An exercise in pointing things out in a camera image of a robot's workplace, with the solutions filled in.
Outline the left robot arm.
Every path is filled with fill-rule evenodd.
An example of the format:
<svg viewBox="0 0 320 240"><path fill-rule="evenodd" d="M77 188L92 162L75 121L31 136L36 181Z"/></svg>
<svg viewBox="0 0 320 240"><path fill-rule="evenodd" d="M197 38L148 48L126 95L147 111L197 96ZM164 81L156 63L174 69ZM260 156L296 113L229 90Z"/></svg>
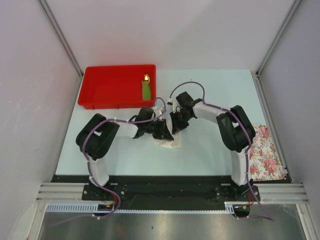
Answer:
<svg viewBox="0 0 320 240"><path fill-rule="evenodd" d="M106 118L97 113L80 131L75 143L86 158L89 180L94 185L93 194L98 199L105 200L111 193L111 188L106 184L110 179L107 161L103 158L115 138L137 139L150 134L156 140L174 140L166 120L162 118L164 113L164 109L142 107L129 120Z"/></svg>

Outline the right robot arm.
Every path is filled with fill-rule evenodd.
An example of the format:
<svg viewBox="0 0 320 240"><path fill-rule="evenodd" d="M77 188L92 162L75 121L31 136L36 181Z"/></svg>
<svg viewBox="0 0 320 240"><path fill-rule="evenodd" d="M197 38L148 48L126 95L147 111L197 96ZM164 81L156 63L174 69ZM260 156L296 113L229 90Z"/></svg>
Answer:
<svg viewBox="0 0 320 240"><path fill-rule="evenodd" d="M236 185L230 188L230 194L237 201L247 197L249 189L246 184L251 180L249 151L256 131L244 109L239 105L225 109L205 103L203 99L193 99L186 91L168 104L172 106L170 117L173 135L186 129L192 118L205 119L218 125L221 139L231 153L231 179Z"/></svg>

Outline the white paper napkin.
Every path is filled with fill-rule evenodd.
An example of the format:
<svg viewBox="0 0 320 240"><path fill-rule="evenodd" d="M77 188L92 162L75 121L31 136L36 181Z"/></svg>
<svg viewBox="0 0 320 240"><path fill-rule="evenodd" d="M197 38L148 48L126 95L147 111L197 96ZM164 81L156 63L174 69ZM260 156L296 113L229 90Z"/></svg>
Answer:
<svg viewBox="0 0 320 240"><path fill-rule="evenodd" d="M152 142L161 148L168 148L168 149L176 149L176 148L181 148L182 147L182 133L178 132L175 135L172 134L173 130L173 124L172 120L166 120L166 125L171 133L171 136L174 138L174 140L161 140L161 139L155 139L153 136L151 136Z"/></svg>

